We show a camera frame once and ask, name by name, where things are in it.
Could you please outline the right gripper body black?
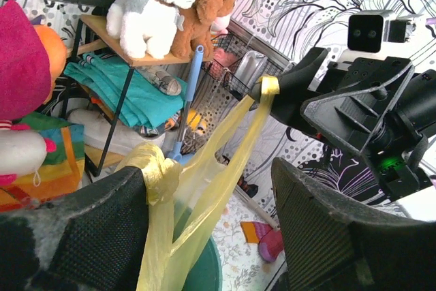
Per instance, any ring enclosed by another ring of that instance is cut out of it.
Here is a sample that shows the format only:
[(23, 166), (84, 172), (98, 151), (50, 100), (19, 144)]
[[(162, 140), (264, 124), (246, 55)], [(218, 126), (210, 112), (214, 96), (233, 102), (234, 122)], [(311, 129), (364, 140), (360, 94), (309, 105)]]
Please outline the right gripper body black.
[(301, 116), (335, 148), (360, 158), (392, 201), (432, 185), (419, 164), (435, 135), (435, 70), (410, 59), (357, 58), (333, 92)]

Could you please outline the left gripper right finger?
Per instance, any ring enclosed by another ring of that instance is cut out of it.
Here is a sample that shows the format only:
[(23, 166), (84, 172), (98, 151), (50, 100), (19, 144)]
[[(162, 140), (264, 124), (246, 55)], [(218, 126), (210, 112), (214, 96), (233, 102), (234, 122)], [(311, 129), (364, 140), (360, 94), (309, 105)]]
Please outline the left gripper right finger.
[(435, 224), (367, 206), (277, 157), (288, 290), (434, 290)]

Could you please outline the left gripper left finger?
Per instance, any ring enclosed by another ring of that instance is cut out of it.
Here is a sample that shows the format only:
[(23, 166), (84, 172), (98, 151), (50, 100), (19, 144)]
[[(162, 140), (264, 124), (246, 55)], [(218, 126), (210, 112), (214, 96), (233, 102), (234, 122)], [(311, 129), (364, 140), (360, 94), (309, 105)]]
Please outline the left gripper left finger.
[(34, 209), (1, 214), (2, 290), (135, 290), (149, 224), (126, 166)]

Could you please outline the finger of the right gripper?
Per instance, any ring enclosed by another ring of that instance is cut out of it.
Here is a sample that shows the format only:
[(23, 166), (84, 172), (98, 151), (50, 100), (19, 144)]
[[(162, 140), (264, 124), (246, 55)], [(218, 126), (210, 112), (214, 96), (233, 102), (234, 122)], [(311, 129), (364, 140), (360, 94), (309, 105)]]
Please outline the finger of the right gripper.
[(304, 101), (319, 95), (308, 87), (327, 55), (325, 48), (314, 47), (296, 66), (278, 77), (279, 94), (274, 97), (270, 116), (304, 134), (317, 133), (300, 115), (300, 107)]

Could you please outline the yellow trash bag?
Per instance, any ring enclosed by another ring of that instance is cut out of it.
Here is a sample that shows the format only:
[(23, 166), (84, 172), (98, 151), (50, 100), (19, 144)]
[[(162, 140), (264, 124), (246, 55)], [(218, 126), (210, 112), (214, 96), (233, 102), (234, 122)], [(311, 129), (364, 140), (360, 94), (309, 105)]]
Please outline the yellow trash bag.
[(136, 146), (118, 165), (136, 167), (146, 187), (149, 227), (137, 290), (181, 290), (205, 248), (260, 136), (274, 97), (276, 77), (263, 76), (259, 106), (228, 165), (216, 152), (232, 137), (254, 100), (245, 96), (215, 128), (204, 146), (185, 164), (164, 157), (149, 142)]

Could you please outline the teal trash bin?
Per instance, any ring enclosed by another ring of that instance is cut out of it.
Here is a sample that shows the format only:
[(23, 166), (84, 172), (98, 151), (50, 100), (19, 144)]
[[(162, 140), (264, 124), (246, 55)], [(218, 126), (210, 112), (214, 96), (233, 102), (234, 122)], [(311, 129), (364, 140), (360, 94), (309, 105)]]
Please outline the teal trash bin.
[[(182, 229), (191, 215), (191, 208), (188, 206), (182, 213), (183, 205), (176, 201), (174, 203), (174, 232), (173, 241), (181, 234)], [(219, 251), (212, 237), (209, 238), (197, 262), (190, 270), (183, 291), (222, 291), (222, 267)]]

